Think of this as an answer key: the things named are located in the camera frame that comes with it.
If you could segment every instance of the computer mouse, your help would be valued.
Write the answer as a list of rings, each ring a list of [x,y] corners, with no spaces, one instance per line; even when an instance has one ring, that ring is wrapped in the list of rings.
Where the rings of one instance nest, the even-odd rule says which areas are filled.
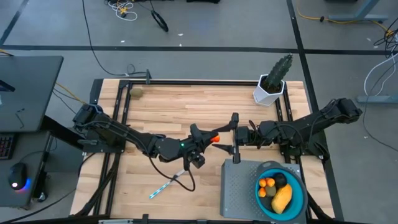
[[[26,165],[18,162],[10,168],[8,183],[14,190],[20,190],[25,187],[27,180]]]

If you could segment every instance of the black desk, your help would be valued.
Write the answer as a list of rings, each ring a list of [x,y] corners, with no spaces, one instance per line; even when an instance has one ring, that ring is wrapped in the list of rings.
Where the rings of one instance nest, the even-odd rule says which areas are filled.
[[[0,133],[17,133],[16,148],[11,160],[0,161],[0,207],[25,207],[32,195],[41,193],[45,179],[45,153],[51,136],[83,149],[83,139],[45,115],[63,62],[61,56],[0,57],[0,80],[15,88],[0,91]],[[28,183],[25,191],[13,191],[7,180],[9,169],[25,155]]]
[[[48,131],[38,131],[34,133],[23,133],[18,135],[18,140],[12,159],[0,161],[0,207],[23,207],[27,208],[32,198],[37,177],[43,167],[43,158],[45,151],[50,149],[50,138],[51,134]],[[21,190],[12,190],[8,184],[7,177],[9,169],[14,164],[18,163],[25,155],[43,150],[31,154],[23,159],[23,163],[27,167],[27,183]]]

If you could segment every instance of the cactus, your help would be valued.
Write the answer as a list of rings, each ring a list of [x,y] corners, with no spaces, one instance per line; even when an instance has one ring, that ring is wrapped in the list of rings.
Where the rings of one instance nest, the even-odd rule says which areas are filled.
[[[280,82],[292,66],[293,55],[282,57],[272,68],[267,78],[261,80],[261,88],[268,93],[276,93],[280,88]]]

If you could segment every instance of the blue and white pen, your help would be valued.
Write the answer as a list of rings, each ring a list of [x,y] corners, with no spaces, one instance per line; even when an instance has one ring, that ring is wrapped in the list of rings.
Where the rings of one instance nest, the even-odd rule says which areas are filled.
[[[176,174],[173,176],[173,180],[179,178],[184,172],[185,172],[185,170],[182,169],[180,172],[176,173]],[[154,193],[152,193],[152,194],[149,196],[149,199],[154,198],[154,197],[155,197],[157,194],[159,194],[163,189],[165,189],[167,186],[169,186],[169,184],[171,184],[171,182],[173,182],[173,180],[169,180],[166,184],[164,184],[163,186],[161,186],[161,188],[157,189]]]

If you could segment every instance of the potted plant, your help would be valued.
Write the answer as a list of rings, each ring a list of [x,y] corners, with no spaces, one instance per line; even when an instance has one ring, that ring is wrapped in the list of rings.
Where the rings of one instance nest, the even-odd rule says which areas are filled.
[[[263,106],[271,105],[283,94],[285,89],[285,77],[292,66],[293,55],[288,54],[282,57],[272,68],[269,74],[261,75],[259,83],[253,92],[254,101]]]

